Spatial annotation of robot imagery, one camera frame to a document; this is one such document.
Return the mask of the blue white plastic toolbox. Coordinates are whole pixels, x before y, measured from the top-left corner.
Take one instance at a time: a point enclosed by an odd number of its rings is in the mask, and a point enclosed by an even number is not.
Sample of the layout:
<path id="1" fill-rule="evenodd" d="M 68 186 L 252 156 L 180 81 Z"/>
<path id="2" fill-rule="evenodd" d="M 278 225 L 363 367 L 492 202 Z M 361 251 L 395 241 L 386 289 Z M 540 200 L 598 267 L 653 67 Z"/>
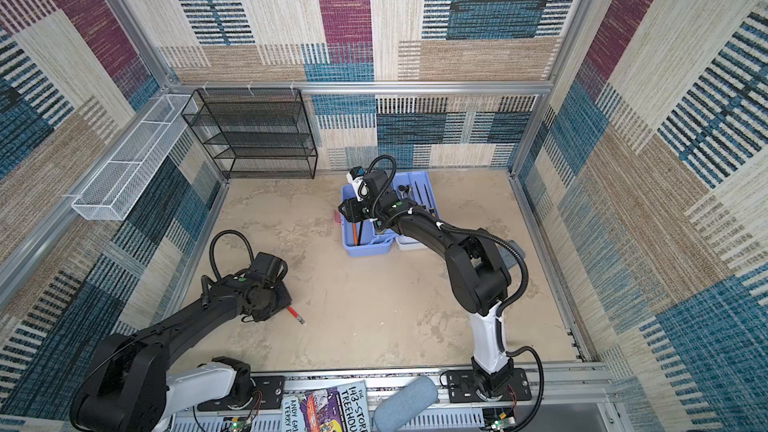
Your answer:
<path id="1" fill-rule="evenodd" d="M 427 196 L 424 191 L 424 186 L 425 185 L 427 186 L 429 193 L 431 195 L 434 208 L 438 216 L 439 213 L 438 213 L 437 203 L 434 197 L 433 187 L 429 177 L 429 173 L 427 171 L 398 172 L 395 175 L 395 178 L 392 183 L 392 187 L 395 189 L 395 192 L 398 194 L 400 198 L 409 198 L 419 204 L 417 194 L 414 190 L 414 181 L 418 182 L 421 188 L 421 194 L 426 203 L 427 203 Z M 401 192 L 398 190 L 398 187 L 400 185 L 411 186 L 411 195 L 409 197 L 404 197 L 401 194 Z M 370 221 L 364 222 L 361 245 L 355 246 L 353 243 L 353 232 L 352 232 L 352 226 L 355 223 L 347 222 L 342 216 L 339 216 L 339 222 L 342 227 L 342 245 L 346 250 L 347 254 L 352 258 L 386 254 L 391 250 L 393 245 L 396 245 L 401 251 L 426 249 L 426 246 L 424 244 L 416 241 L 413 238 L 396 234 L 392 230 L 387 230 L 385 232 L 378 233 Z"/>

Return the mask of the red handled hex key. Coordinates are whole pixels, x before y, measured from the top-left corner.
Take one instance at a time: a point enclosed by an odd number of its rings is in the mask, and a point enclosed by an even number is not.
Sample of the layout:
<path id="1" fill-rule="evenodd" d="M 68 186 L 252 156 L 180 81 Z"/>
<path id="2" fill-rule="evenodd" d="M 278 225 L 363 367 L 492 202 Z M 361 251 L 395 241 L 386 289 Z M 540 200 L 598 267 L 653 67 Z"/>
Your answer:
<path id="1" fill-rule="evenodd" d="M 286 307 L 286 310 L 302 325 L 305 324 L 305 320 L 298 314 L 298 312 L 291 306 Z"/>

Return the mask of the orange handled hex key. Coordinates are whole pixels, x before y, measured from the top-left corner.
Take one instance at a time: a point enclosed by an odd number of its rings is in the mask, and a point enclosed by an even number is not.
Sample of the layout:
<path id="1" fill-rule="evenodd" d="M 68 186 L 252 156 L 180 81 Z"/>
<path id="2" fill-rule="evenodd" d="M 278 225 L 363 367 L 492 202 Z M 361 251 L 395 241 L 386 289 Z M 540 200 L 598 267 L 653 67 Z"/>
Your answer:
<path id="1" fill-rule="evenodd" d="M 355 246 L 358 246 L 360 244 L 360 228 L 362 226 L 361 222 L 355 223 L 352 226 L 352 232 L 353 232 L 353 243 Z"/>

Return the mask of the long black screwdriver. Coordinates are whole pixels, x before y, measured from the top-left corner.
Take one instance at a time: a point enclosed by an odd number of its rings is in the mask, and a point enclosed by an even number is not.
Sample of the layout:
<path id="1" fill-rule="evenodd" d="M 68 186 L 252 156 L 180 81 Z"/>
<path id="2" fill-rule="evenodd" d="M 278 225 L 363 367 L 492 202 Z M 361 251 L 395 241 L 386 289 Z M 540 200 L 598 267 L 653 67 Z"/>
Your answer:
<path id="1" fill-rule="evenodd" d="M 419 205 L 422 208 L 424 208 L 425 210 L 427 210 L 428 209 L 427 203 L 424 201 L 423 196 L 421 194 L 421 188 L 420 188 L 418 182 L 416 182 L 416 181 L 414 181 L 414 190 L 415 190 L 415 192 L 417 194 Z"/>

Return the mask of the small yellow black screwdriver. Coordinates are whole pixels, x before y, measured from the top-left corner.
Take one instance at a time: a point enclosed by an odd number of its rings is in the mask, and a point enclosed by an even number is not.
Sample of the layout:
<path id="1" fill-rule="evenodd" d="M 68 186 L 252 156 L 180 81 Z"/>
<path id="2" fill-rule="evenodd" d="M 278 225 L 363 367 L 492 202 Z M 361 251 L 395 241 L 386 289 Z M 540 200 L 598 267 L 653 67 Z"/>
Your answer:
<path id="1" fill-rule="evenodd" d="M 433 205 L 433 202 L 432 202 L 432 199 L 431 199 L 431 195 L 430 195 L 429 190 L 428 190 L 426 185 L 424 186 L 424 191 L 425 191 L 425 194 L 427 196 L 427 204 L 428 204 L 427 209 L 428 209 L 429 213 L 433 217 L 437 217 L 437 213 L 436 213 L 436 210 L 434 208 L 434 205 Z"/>

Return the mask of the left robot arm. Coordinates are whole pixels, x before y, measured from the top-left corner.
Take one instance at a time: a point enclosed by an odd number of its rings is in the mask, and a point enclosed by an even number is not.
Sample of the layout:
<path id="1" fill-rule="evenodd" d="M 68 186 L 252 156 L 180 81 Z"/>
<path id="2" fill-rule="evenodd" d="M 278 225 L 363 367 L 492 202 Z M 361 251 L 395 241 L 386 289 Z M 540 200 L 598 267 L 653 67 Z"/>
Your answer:
<path id="1" fill-rule="evenodd" d="M 246 407 L 255 385 L 248 364 L 229 357 L 173 375 L 170 367 L 220 325 L 239 316 L 266 321 L 291 303 L 286 262 L 258 253 L 235 274 L 202 278 L 202 294 L 167 319 L 131 335 L 114 333 L 91 359 L 69 411 L 80 431 L 162 431 L 187 408 L 219 400 Z"/>

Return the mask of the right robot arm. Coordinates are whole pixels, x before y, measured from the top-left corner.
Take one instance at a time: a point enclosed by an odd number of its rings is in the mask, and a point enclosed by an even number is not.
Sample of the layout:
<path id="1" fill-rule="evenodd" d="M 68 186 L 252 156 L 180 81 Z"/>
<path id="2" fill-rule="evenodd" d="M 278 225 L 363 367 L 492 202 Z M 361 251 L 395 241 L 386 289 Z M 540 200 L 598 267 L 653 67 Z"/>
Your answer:
<path id="1" fill-rule="evenodd" d="M 506 393 L 514 361 L 507 350 L 503 316 L 528 286 L 521 254 L 484 229 L 450 225 L 411 200 L 396 199 L 375 210 L 352 198 L 338 210 L 351 222 L 371 221 L 379 229 L 413 238 L 444 259 L 452 293 L 470 315 L 475 387 L 485 400 Z"/>

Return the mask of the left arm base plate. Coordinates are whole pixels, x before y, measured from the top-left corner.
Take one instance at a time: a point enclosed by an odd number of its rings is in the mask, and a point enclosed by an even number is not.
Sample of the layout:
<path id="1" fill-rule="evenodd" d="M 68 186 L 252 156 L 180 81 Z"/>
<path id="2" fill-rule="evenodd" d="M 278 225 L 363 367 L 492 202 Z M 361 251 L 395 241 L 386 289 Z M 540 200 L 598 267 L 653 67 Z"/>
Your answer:
<path id="1" fill-rule="evenodd" d="M 238 399 L 213 399 L 196 406 L 198 412 L 228 412 L 279 410 L 282 406 L 286 377 L 283 375 L 252 376 L 252 391 L 242 401 Z"/>

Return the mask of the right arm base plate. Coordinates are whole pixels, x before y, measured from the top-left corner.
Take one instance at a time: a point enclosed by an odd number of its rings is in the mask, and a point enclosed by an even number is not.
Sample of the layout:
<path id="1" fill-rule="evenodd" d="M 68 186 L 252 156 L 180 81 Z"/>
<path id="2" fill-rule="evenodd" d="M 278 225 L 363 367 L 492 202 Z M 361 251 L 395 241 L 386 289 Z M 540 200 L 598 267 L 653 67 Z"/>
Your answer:
<path id="1" fill-rule="evenodd" d="M 530 382 L 522 368 L 486 374 L 482 369 L 447 370 L 440 375 L 450 403 L 514 402 L 533 398 Z"/>

